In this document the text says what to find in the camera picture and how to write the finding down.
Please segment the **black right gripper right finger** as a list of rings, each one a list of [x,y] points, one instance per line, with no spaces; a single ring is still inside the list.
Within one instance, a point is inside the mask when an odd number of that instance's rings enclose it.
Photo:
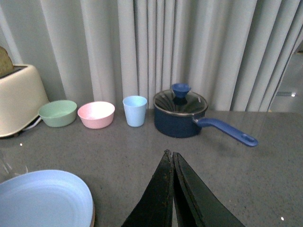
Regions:
[[[173,153],[174,202],[179,227],[244,226],[181,156]]]

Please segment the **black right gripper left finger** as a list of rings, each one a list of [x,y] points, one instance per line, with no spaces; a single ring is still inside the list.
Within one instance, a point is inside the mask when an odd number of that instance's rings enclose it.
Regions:
[[[170,227],[173,213],[174,164],[167,149],[140,201],[124,221],[124,227]]]

